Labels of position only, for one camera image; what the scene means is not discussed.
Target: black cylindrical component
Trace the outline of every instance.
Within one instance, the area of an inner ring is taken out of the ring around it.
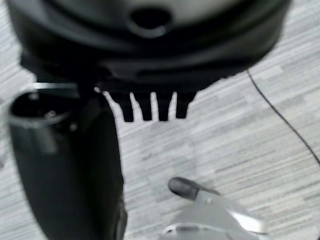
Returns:
[[[26,93],[13,102],[9,125],[26,196],[48,239],[113,239],[123,177],[104,96]]]

